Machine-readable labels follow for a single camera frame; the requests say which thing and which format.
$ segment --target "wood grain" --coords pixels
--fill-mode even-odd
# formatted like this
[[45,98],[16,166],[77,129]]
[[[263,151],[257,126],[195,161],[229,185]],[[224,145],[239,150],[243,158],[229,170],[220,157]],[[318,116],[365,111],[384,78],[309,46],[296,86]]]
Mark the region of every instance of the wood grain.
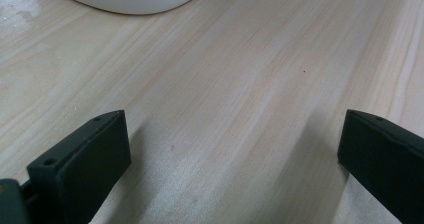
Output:
[[338,165],[346,109],[424,136],[424,0],[0,0],[0,175],[124,109],[92,223],[398,223]]

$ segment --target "black plastic piece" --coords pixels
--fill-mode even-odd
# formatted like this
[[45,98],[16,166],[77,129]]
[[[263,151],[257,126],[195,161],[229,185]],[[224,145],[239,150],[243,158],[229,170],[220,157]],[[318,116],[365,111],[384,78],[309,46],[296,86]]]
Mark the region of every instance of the black plastic piece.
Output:
[[348,110],[339,162],[402,223],[424,223],[424,139]]
[[[89,223],[130,164],[124,111],[98,116],[28,165],[30,180],[21,188],[15,182],[10,189],[13,200],[6,198],[21,204],[0,202],[1,214],[22,203],[24,214],[6,213],[0,216],[0,224]],[[30,222],[8,222],[7,218],[18,216],[27,216]]]
[[30,223],[19,183],[12,179],[0,180],[0,223]]

